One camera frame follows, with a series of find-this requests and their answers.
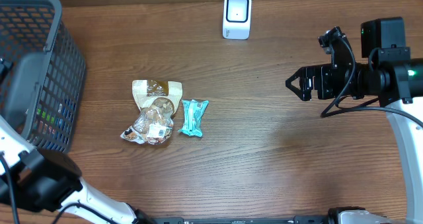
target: gray plastic basket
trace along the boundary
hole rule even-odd
[[[33,145],[68,152],[85,59],[59,0],[0,0],[0,115]]]

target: wooden table surface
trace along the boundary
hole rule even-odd
[[[300,101],[285,80],[329,63],[317,36],[340,26],[356,53],[360,24],[405,19],[423,57],[423,0],[254,1],[250,38],[224,40],[223,3],[80,7],[63,20],[87,60],[71,158],[93,186],[153,217],[286,217],[360,205],[401,219],[406,197],[397,145],[381,112],[319,118],[329,100]],[[174,131],[166,145],[120,134],[139,114],[136,79],[179,81],[183,99],[210,104],[203,138]],[[183,109],[174,117],[182,127]],[[0,207],[10,223],[10,207]],[[19,211],[23,223],[56,213]],[[65,215],[60,223],[85,223]]]

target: blue object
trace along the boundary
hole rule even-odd
[[[183,134],[189,136],[195,135],[202,137],[203,132],[200,129],[201,117],[203,116],[209,101],[198,102],[194,99],[191,101],[182,100],[182,104],[184,105],[185,121],[184,126],[178,132],[182,132]]]

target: plastic snack package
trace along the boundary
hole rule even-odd
[[[182,98],[182,84],[163,81],[133,81],[132,94],[141,113],[120,137],[138,144],[159,145],[172,134],[171,116]]]
[[[201,117],[203,116],[209,101],[206,100],[203,102],[198,102],[193,99],[191,101],[182,100],[182,103],[184,105],[185,121],[182,129],[180,129],[178,132],[182,132],[183,134],[189,136],[195,135],[202,137],[203,132],[200,129]]]

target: brown label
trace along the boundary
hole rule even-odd
[[[147,96],[168,96],[169,84],[167,81],[147,80]]]

